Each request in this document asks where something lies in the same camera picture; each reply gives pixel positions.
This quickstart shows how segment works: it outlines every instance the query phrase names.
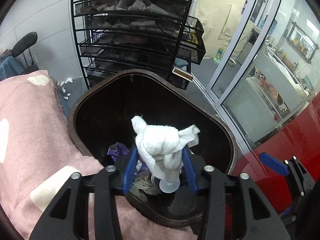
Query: pink blanket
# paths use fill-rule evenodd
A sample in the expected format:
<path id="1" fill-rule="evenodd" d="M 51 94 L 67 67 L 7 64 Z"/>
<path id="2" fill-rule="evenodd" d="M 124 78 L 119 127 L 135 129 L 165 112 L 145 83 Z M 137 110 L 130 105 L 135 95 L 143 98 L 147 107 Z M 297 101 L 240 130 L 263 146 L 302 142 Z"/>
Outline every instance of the pink blanket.
<path id="1" fill-rule="evenodd" d="M 44 70 L 0 82 L 0 204 L 25 239 L 73 172 L 86 176 L 102 169 L 71 141 L 55 89 Z M 124 197 L 117 197 L 116 205 L 124 240 L 196 239 L 192 233 L 153 223 Z M 90 239 L 92 225 L 90 209 Z"/>

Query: trash can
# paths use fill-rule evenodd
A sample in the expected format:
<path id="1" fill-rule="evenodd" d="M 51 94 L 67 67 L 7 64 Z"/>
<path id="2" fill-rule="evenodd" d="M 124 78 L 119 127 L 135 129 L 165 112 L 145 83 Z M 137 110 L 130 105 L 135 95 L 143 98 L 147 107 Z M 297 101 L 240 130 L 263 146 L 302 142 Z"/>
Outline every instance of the trash can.
<path id="1" fill-rule="evenodd" d="M 130 147 L 135 132 L 131 119 L 141 115 L 148 124 L 170 125 L 182 130 L 192 124 L 199 129 L 199 144 L 191 148 L 207 165 L 230 174 L 237 161 L 237 144 L 226 124 L 156 74 L 126 70 L 88 90 L 69 116 L 69 133 L 84 155 L 93 155 L 104 166 L 113 161 L 108 147 L 121 142 Z M 204 196 L 195 196 L 186 187 L 172 194 L 146 195 L 131 191 L 127 200 L 149 219 L 179 228 L 201 219 Z"/>

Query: beige curtain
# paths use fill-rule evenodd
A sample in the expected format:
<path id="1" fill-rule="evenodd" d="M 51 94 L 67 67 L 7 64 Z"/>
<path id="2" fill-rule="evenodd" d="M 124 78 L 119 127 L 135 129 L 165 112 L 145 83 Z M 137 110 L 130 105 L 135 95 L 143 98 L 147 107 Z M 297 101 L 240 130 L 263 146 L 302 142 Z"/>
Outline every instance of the beige curtain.
<path id="1" fill-rule="evenodd" d="M 239 24 L 240 14 L 245 1 L 198 1 L 195 17 L 200 20 L 204 27 L 203 40 L 207 51 L 206 56 L 215 57 L 220 47 L 227 48 Z"/>

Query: blue gripper pad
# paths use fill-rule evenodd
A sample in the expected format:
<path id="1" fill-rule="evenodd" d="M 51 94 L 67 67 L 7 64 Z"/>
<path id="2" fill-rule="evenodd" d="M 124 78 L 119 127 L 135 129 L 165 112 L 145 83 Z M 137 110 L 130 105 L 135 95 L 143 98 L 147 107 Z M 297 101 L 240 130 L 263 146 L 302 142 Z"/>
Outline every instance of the blue gripper pad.
<path id="1" fill-rule="evenodd" d="M 187 146 L 185 146 L 182 149 L 182 161 L 183 161 L 184 171 L 186 174 L 189 188 L 194 194 L 197 194 L 198 193 L 197 174 L 190 160 L 190 157 L 187 151 Z"/>
<path id="2" fill-rule="evenodd" d="M 130 152 L 129 161 L 127 163 L 127 166 L 125 167 L 123 171 L 123 177 L 122 177 L 122 192 L 123 194 L 127 194 L 128 191 L 131 189 L 132 182 L 135 178 L 135 171 L 138 161 L 138 149 L 137 147 L 133 147 Z"/>
<path id="3" fill-rule="evenodd" d="M 275 171 L 276 173 L 282 175 L 282 176 L 288 176 L 289 175 L 289 170 L 287 165 L 283 164 L 281 161 L 277 160 L 276 158 L 270 156 L 267 153 L 262 153 L 259 156 L 259 160 L 266 165 L 267 167 L 269 167 L 270 169 L 272 169 L 273 171 Z"/>

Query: black metal rack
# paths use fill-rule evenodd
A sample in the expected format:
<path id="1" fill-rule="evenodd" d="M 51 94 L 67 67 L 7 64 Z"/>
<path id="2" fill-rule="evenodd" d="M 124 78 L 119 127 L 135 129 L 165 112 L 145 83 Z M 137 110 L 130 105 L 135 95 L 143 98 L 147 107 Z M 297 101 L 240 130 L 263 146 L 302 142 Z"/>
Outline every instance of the black metal rack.
<path id="1" fill-rule="evenodd" d="M 74 39 L 87 87 L 138 68 L 186 89 L 189 82 L 172 73 L 176 57 L 187 61 L 184 70 L 191 73 L 191 62 L 200 64 L 205 54 L 203 27 L 188 16 L 191 1 L 71 0 Z"/>

